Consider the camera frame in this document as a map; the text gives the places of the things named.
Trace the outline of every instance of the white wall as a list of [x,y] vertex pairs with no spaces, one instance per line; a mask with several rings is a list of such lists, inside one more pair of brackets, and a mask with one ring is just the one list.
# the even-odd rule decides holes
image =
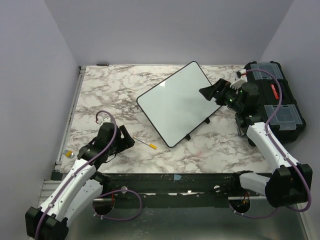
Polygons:
[[79,65],[246,64],[293,0],[45,0]]
[[0,238],[27,239],[57,157],[79,69],[42,0],[0,8]]
[[306,121],[305,131],[289,148],[301,163],[312,167],[312,206],[309,213],[320,236],[319,13],[319,0],[295,0],[261,60],[274,60],[282,65]]

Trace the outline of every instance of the table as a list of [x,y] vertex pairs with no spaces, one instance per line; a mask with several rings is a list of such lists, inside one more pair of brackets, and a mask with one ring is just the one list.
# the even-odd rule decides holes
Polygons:
[[[136,103],[142,93],[183,66],[181,65],[113,65],[86,67],[79,98],[74,110],[66,149],[75,154],[93,139],[99,126],[99,110],[114,115],[117,125],[125,125],[131,135],[157,146],[157,150],[138,141],[134,147],[101,165],[102,173],[232,173],[242,170],[269,172],[259,150],[239,137],[235,112],[220,108],[190,136],[174,148],[168,148]],[[211,83],[219,78],[233,80],[243,65],[203,65]],[[68,173],[73,159],[62,159],[61,173]]]

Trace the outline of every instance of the clear plastic lid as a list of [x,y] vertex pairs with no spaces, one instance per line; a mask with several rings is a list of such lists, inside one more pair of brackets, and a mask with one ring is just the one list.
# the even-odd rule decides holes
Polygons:
[[[276,79],[283,80],[284,77],[281,74],[281,71],[279,69],[279,66],[275,63],[265,62],[265,63],[254,63],[250,65],[251,69],[261,69],[266,70],[269,73],[271,73],[273,76],[276,77]],[[263,80],[263,79],[269,79],[271,80],[271,76],[260,72],[260,71],[254,71],[253,76],[255,80]]]
[[[264,109],[268,118],[275,112],[277,106],[264,105]],[[296,130],[297,124],[302,124],[298,110],[294,104],[282,105],[270,125],[280,125],[280,131]]]

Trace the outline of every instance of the black bracket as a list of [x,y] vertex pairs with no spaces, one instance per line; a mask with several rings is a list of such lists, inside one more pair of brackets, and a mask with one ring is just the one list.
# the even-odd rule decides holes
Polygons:
[[[25,213],[25,225],[26,234],[35,238],[36,229],[39,224],[40,218],[44,213],[41,209],[35,209],[30,207]],[[62,221],[58,221],[54,216],[46,215],[41,224],[40,233],[38,236],[39,240],[64,240],[67,237],[69,228],[67,227],[67,218],[65,217]]]
[[[298,164],[309,189],[311,188],[312,169],[308,164]],[[292,166],[277,168],[265,186],[265,196],[274,208],[304,203],[308,201],[307,191]]]
[[187,134],[184,138],[187,139],[188,141],[190,141],[190,139],[191,139],[190,134]]
[[206,124],[209,124],[210,123],[210,119],[207,117],[203,122],[206,123]]

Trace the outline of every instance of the marker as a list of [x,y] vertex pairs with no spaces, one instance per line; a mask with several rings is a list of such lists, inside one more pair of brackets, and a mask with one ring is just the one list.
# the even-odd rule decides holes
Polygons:
[[147,142],[143,141],[142,139],[138,138],[137,136],[133,136],[133,138],[135,140],[138,140],[139,142],[145,144],[145,145],[148,145],[150,148],[157,149],[157,147],[155,145],[147,143]]

